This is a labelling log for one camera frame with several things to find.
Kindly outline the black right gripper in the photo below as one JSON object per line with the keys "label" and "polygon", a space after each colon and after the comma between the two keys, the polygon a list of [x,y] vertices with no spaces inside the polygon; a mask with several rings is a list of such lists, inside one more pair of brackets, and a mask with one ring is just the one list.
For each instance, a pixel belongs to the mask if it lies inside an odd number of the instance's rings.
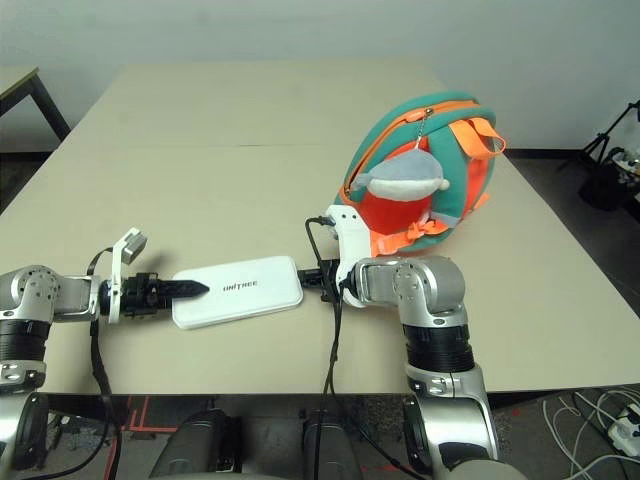
{"label": "black right gripper", "polygon": [[339,259],[321,259],[319,268],[298,270],[298,280],[301,285],[321,285],[321,300],[338,304],[342,301],[340,282],[337,280],[339,265]]}

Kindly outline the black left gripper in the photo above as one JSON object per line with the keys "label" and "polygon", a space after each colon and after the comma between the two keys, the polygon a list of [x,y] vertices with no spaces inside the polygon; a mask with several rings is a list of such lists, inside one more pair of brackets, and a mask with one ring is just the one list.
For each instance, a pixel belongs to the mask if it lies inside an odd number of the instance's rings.
{"label": "black left gripper", "polygon": [[171,308],[172,300],[194,298],[210,288],[195,280],[162,280],[157,273],[137,273],[123,282],[121,314],[152,316]]}

